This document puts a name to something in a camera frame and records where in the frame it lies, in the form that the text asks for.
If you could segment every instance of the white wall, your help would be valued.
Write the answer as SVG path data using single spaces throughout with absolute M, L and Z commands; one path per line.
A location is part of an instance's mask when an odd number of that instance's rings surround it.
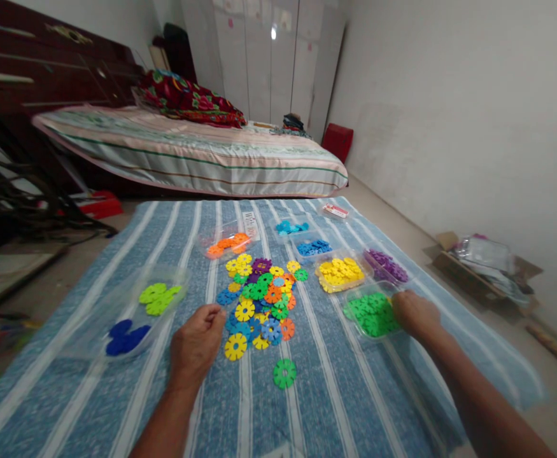
M 162 30 L 166 22 L 176 24 L 182 29 L 187 29 L 181 0 L 153 0 L 153 3 L 155 4 L 157 20 Z
M 349 171 L 422 229 L 544 268 L 557 330 L 557 0 L 355 1 L 331 106 Z
M 132 48 L 137 63 L 153 67 L 148 46 L 161 33 L 155 8 L 146 0 L 12 0 L 42 14 Z

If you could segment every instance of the striped bed sheet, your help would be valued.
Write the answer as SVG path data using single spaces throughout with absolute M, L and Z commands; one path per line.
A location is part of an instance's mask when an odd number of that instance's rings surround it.
M 61 306 L 0 379 L 0 456 L 125 457 L 159 400 L 167 377 L 169 339 L 201 304 L 228 283 L 225 262 L 194 248 L 205 228 L 253 212 L 260 240 L 253 257 L 279 265 L 290 246 L 270 235 L 276 218 L 307 214 L 324 235 L 360 249 L 375 241 L 414 277 L 411 287 L 440 309 L 452 333 L 511 405 L 525 410 L 546 391 L 531 364 L 412 262 L 343 198 L 349 224 L 316 213 L 319 200 L 146 202 L 98 256 Z M 126 364 L 81 363 L 56 357 L 64 335 L 135 269 L 154 263 L 195 275 L 158 340 Z M 298 283 L 290 317 L 295 336 L 233 363 L 220 353 L 190 419 L 185 456 L 449 455 L 465 438 L 449 391 L 428 354 L 405 333 L 380 342 L 362 338 L 312 274 Z M 297 365 L 294 385 L 279 390 L 279 359 Z
M 252 125 L 219 128 L 137 107 L 92 106 L 39 114 L 32 123 L 98 167 L 159 188 L 226 197 L 327 197 L 348 182 L 342 162 L 318 143 Z

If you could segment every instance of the red box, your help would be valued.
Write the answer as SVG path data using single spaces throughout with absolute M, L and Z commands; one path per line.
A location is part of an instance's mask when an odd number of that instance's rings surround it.
M 87 205 L 80 205 L 79 208 L 86 215 L 95 219 L 108 218 L 116 214 L 123 213 L 121 202 L 110 191 L 98 191 L 92 194 L 92 197 L 103 197 L 103 200 L 92 202 Z
M 333 153 L 342 163 L 346 163 L 346 157 L 353 144 L 354 134 L 355 131 L 352 129 L 330 123 L 325 131 L 321 146 Z

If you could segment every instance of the small white card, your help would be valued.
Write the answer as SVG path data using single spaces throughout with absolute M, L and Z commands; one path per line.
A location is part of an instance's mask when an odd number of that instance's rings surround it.
M 323 210 L 331 214 L 334 214 L 336 216 L 339 216 L 342 219 L 346 219 L 346 217 L 348 216 L 348 210 L 341 209 L 340 207 L 334 204 L 325 204 L 323 206 Z

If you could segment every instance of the label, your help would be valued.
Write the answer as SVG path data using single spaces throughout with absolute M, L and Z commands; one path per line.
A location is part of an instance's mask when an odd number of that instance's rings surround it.
M 341 209 L 340 207 L 334 204 L 325 204 L 323 206 L 323 210 L 331 214 L 334 214 L 336 216 L 339 216 L 342 219 L 346 219 L 346 217 L 348 216 L 348 210 Z
M 244 232 L 251 240 L 259 240 L 259 227 L 257 226 L 257 219 L 255 213 L 246 212 L 242 213 L 244 219 Z

